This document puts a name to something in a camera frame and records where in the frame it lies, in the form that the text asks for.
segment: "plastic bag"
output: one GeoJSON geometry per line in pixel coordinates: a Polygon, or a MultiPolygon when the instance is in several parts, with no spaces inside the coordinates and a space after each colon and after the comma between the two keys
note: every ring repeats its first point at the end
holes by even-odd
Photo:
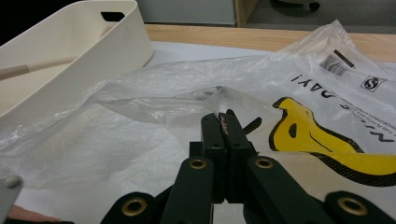
{"type": "MultiPolygon", "coordinates": [[[[351,191],[396,218],[393,72],[335,21],[267,56],[165,63],[100,83],[64,116],[2,131],[0,167],[25,180],[19,203],[99,223],[120,196],[171,186],[201,117],[231,109],[243,127],[262,119],[248,140],[310,195],[351,191]]],[[[243,220],[239,204],[215,207],[215,223],[243,220]]]]}

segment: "dark background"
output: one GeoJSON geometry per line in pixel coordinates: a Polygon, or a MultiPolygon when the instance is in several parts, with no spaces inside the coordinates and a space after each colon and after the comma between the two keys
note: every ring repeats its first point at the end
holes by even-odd
{"type": "Polygon", "coordinates": [[[78,0],[7,1],[0,5],[0,46],[78,0]]]}

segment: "chair caster wheel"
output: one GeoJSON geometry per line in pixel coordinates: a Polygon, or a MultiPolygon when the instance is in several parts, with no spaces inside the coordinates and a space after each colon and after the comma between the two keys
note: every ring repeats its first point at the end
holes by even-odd
{"type": "Polygon", "coordinates": [[[316,11],[320,8],[320,3],[318,3],[318,2],[310,3],[309,8],[311,8],[311,10],[313,10],[313,11],[316,11]]]}

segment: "barcode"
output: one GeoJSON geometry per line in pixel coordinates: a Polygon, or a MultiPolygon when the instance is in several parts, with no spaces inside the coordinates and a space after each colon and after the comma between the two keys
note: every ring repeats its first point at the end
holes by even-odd
{"type": "Polygon", "coordinates": [[[340,77],[347,70],[347,68],[344,66],[344,62],[333,54],[327,56],[327,58],[323,60],[323,62],[321,62],[319,65],[320,67],[340,77]]]}

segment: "clear plastic bag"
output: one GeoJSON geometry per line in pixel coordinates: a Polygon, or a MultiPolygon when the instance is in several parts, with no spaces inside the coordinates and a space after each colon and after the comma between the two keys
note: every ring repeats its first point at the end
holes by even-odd
{"type": "MultiPolygon", "coordinates": [[[[0,167],[24,179],[20,203],[99,223],[120,196],[172,185],[201,117],[231,109],[243,127],[262,119],[248,140],[312,196],[348,190],[395,216],[392,73],[335,21],[267,56],[165,63],[100,83],[63,116],[0,132],[0,167]]],[[[241,223],[233,209],[217,205],[216,223],[241,223]]]]}

